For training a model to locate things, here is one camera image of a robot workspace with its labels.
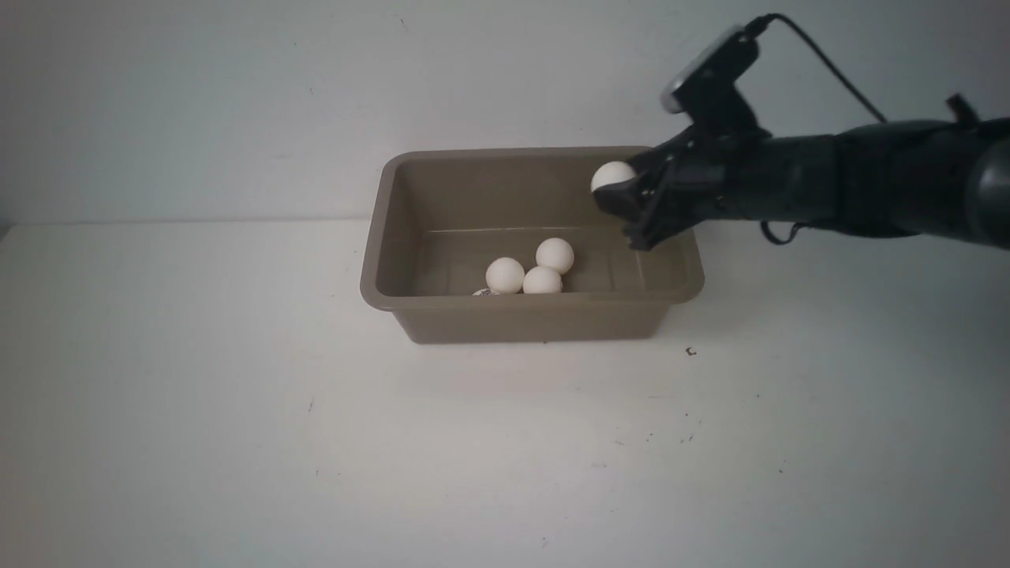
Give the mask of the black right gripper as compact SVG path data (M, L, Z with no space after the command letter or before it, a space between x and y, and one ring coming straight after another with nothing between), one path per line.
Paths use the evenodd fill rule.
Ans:
M696 224L718 216L730 169L748 148L768 139L737 89L672 139L627 159L634 177L592 190L596 206L631 229L631 248L652 251Z

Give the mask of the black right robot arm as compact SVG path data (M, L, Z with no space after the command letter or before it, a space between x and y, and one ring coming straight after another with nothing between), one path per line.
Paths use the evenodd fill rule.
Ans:
M953 96L952 121L906 120L837 134L774 137L735 84L702 84L682 102L691 125L595 173L591 194L624 236L649 251L703 222L771 223L792 233L943 236L1008 247L1008 120L981 120Z

